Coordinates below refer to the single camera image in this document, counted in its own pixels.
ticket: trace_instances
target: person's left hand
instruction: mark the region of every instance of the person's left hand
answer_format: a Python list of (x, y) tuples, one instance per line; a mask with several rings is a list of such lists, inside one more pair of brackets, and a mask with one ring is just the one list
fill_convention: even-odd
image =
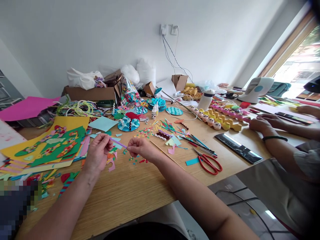
[(261, 117), (257, 117), (257, 118), (252, 119), (249, 122), (249, 128), (251, 130), (261, 132), (261, 133), (263, 133), (264, 131), (273, 129), (271, 124), (266, 119), (261, 118)]
[(107, 164), (107, 156), (112, 146), (113, 142), (108, 134), (100, 133), (96, 136), (90, 143), (83, 171), (90, 174), (100, 174)]

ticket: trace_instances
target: white machine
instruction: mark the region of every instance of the white machine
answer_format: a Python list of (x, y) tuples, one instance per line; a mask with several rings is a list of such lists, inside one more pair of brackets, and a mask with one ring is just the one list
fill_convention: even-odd
[(244, 94), (240, 95), (237, 99), (241, 102), (248, 102), (257, 104), (258, 97), (267, 94), (274, 82), (273, 78), (259, 77), (251, 80)]

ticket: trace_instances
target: scissors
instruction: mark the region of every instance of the scissors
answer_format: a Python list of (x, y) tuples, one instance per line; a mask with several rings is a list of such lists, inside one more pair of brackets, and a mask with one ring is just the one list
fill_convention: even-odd
[[(210, 157), (208, 155), (205, 155), (205, 154), (202, 154), (200, 152), (198, 152), (197, 150), (195, 150), (194, 148), (192, 148), (197, 154), (198, 154), (198, 159), (199, 159), (199, 163), (200, 165), (202, 166), (202, 168), (207, 172), (207, 173), (210, 173), (212, 175), (217, 175), (218, 172), (221, 172), (222, 171), (222, 166), (220, 165), (220, 163), (214, 159), (213, 157)], [(210, 158), (212, 161), (214, 161), (218, 166), (219, 168), (216, 168), (209, 160), (208, 158)], [(207, 168), (204, 167), (202, 161), (203, 160), (207, 165), (209, 165), (209, 167), (211, 167), (213, 169), (213, 172), (210, 172)]]

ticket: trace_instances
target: bracelet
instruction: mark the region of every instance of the bracelet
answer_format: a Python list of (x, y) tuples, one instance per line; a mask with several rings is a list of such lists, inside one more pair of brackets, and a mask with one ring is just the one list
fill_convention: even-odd
[(264, 137), (263, 139), (262, 139), (262, 141), (266, 141), (266, 140), (268, 140), (268, 139), (272, 139), (272, 138), (277, 138), (277, 139), (282, 139), (282, 140), (285, 140), (286, 142), (288, 141), (288, 139), (287, 138), (285, 138), (285, 137), (282, 137), (282, 136), (268, 136), (268, 137)]

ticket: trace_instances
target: white glue bottle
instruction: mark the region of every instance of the white glue bottle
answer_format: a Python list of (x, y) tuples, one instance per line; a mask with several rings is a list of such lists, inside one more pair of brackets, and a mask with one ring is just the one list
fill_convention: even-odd
[(156, 105), (154, 105), (151, 111), (151, 119), (156, 119), (156, 115), (157, 115), (157, 108), (156, 108)]
[(156, 105), (155, 105), (155, 107), (156, 107), (156, 116), (159, 114), (159, 105), (158, 105), (158, 102), (156, 102)]
[(215, 91), (213, 89), (208, 89), (201, 96), (198, 109), (203, 109), (207, 111), (209, 109), (210, 103), (212, 102), (212, 97), (214, 96)]

